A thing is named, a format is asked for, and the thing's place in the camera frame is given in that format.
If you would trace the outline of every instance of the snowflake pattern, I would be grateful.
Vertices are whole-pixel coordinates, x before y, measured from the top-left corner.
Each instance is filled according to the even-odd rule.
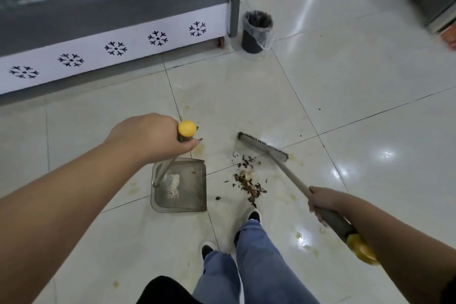
[[[84,59],[82,59],[79,55],[68,53],[62,54],[58,60],[65,66],[81,66],[84,62]]]
[[[203,22],[195,22],[189,28],[191,36],[201,36],[206,32],[206,24]]]
[[[36,78],[39,75],[39,72],[30,66],[13,66],[9,73],[19,78]]]
[[[168,42],[168,38],[165,33],[154,31],[152,34],[153,35],[149,35],[147,37],[152,45],[163,46],[166,42]]]
[[[127,47],[122,42],[117,42],[117,45],[115,42],[110,42],[104,48],[112,55],[116,55],[116,52],[117,55],[123,55],[127,51]]]

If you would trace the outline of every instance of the person's left hand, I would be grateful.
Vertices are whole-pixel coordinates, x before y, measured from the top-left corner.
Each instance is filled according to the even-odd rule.
[[[158,113],[131,117],[117,124],[105,143],[125,145],[139,161],[155,163],[185,154],[199,144],[199,140],[193,138],[179,142],[178,125],[173,117]]]

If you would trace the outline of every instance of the white tile floor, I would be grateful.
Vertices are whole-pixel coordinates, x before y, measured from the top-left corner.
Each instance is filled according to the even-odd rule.
[[[208,212],[154,212],[145,167],[37,304],[134,303],[160,274],[193,290],[199,244],[216,241],[233,253],[250,207],[232,187],[233,151],[251,154],[235,141],[241,130],[293,154],[289,166],[306,183],[359,195],[456,247],[456,55],[405,0],[242,0],[241,12],[248,9],[275,22],[277,40],[259,55],[240,50],[238,36],[225,49],[211,41],[52,82],[31,100],[0,97],[1,196],[87,151],[131,115],[181,115],[204,138],[191,155],[206,161]],[[260,159],[265,229],[322,303],[405,303],[381,268],[357,261]]]

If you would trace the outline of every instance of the leg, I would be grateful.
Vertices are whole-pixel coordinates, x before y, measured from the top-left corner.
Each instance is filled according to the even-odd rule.
[[[287,266],[259,221],[247,220],[237,232],[234,243],[245,304],[318,304]]]
[[[193,291],[203,304],[239,304],[241,283],[231,255],[211,251],[204,258],[204,270]]]

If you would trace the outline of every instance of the broom handle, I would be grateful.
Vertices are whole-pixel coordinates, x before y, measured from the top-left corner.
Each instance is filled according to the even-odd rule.
[[[277,159],[277,157],[269,153],[274,162],[281,168],[283,173],[293,182],[294,185],[307,197],[311,199],[312,193],[309,190],[309,187],[305,185],[285,164]],[[344,243],[347,242],[347,238],[351,234],[357,234],[358,232],[355,228],[342,216],[337,214],[335,211],[323,209],[320,207],[315,207],[315,211],[319,213],[327,224],[334,230],[334,232],[339,236]]]

